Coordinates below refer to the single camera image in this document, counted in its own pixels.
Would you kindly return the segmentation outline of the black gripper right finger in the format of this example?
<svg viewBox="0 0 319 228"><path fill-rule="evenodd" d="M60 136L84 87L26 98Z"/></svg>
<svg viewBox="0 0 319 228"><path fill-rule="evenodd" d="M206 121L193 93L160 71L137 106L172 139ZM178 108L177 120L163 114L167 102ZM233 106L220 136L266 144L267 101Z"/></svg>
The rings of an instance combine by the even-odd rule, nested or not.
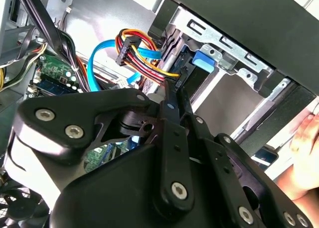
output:
<svg viewBox="0 0 319 228"><path fill-rule="evenodd" d="M310 228L312 223L228 135L213 136L192 112L187 92L177 92L181 122L189 130L190 154L204 163L217 190L222 228Z"/></svg>

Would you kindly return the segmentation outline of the person's bare hand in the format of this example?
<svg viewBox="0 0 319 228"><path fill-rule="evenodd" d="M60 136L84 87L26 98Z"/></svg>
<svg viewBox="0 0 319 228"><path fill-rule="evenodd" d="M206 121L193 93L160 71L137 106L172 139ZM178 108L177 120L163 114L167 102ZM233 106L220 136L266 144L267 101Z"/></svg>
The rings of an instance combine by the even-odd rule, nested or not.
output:
<svg viewBox="0 0 319 228"><path fill-rule="evenodd" d="M290 144L293 164L277 179L278 187L291 199L303 197L319 186L319 116L309 115Z"/></svg>

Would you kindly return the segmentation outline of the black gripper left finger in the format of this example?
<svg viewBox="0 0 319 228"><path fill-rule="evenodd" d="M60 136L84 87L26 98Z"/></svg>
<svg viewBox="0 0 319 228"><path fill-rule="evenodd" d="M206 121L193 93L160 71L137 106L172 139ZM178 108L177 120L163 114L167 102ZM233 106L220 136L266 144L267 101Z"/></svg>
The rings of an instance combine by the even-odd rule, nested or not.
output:
<svg viewBox="0 0 319 228"><path fill-rule="evenodd" d="M25 174L16 175L16 179L41 194L53 211L63 190L91 173L84 173L83 168L90 150L133 135L142 139L137 148L150 144L161 119L182 125L179 90L165 81L160 103L137 89L26 100L14 119L13 147L15 153L31 152L35 159L23 161Z"/></svg>

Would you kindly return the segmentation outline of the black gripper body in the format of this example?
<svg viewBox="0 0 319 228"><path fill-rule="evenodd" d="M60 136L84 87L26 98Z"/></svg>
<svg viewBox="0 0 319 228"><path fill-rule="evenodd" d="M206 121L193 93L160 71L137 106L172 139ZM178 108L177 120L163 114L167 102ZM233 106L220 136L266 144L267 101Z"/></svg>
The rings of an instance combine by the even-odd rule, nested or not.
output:
<svg viewBox="0 0 319 228"><path fill-rule="evenodd" d="M69 184L52 228L221 228L213 178L190 154L189 130L161 119L150 144Z"/></svg>

